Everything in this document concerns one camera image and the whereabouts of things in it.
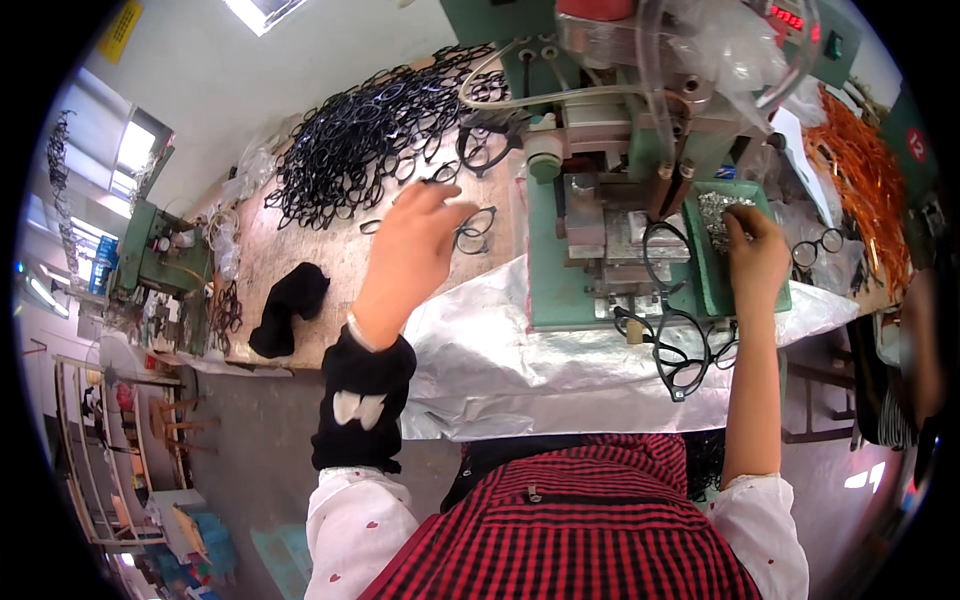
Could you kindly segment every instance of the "white bow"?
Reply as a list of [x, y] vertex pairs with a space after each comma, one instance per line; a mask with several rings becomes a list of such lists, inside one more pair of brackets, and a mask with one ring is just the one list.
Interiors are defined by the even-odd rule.
[[360, 396], [341, 390], [333, 395], [333, 418], [338, 425], [346, 425], [351, 420], [360, 419], [364, 431], [370, 431], [383, 413], [383, 399], [386, 394]]

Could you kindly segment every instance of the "right hand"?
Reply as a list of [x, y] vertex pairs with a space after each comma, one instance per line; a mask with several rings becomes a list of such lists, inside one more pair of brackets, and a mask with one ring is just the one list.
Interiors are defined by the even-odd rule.
[[[735, 204], [723, 215], [730, 237], [730, 279], [737, 318], [773, 314], [790, 268], [790, 250], [777, 224], [759, 208]], [[744, 231], [754, 236], [747, 241]]]
[[459, 195], [456, 185], [408, 185], [377, 230], [351, 311], [378, 349], [396, 341], [410, 313], [450, 275], [455, 230], [479, 210], [475, 204], [445, 203]]

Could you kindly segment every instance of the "red checkered apron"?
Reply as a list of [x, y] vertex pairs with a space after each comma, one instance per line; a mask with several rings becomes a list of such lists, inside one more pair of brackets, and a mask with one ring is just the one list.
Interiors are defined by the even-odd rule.
[[417, 530], [361, 598], [759, 598], [686, 499], [679, 435], [512, 461]]

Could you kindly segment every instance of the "white sleeve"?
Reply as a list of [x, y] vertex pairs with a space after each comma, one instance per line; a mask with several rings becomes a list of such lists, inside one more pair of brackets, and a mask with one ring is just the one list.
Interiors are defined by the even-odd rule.
[[320, 471], [306, 540], [313, 572], [304, 600], [356, 598], [420, 526], [410, 493], [375, 468]]
[[810, 570], [790, 515], [793, 487], [779, 473], [741, 475], [707, 506], [713, 527], [764, 598], [806, 598]]

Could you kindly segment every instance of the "person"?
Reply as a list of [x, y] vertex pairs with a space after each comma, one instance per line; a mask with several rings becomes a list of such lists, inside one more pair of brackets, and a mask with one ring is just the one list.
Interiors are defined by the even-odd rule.
[[721, 491], [704, 513], [686, 498], [679, 434], [600, 434], [466, 444], [442, 512], [417, 522], [410, 493], [385, 475], [399, 472], [397, 419], [417, 366], [400, 331], [449, 275], [453, 231], [477, 210], [446, 202], [459, 193], [403, 190], [326, 351], [305, 597], [806, 597], [793, 489], [779, 474], [774, 304], [790, 255], [747, 206], [724, 216], [740, 344]]

